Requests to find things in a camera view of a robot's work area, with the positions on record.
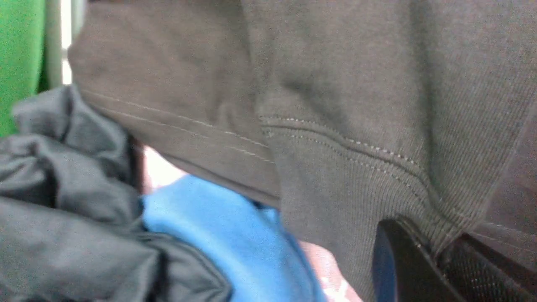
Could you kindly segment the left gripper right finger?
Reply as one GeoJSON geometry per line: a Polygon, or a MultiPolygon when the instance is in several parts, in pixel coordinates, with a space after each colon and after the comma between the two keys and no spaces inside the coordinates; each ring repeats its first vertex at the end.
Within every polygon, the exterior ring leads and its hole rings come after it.
{"type": "Polygon", "coordinates": [[[469,235],[440,255],[438,265],[466,302],[535,302],[536,273],[469,235]]]}

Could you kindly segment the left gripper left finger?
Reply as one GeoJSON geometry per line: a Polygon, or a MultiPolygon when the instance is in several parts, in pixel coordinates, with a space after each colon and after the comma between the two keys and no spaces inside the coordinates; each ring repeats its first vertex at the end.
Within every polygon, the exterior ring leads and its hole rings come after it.
{"type": "Polygon", "coordinates": [[[405,218],[378,223],[372,277],[378,302],[464,302],[432,259],[427,239],[405,218]]]}

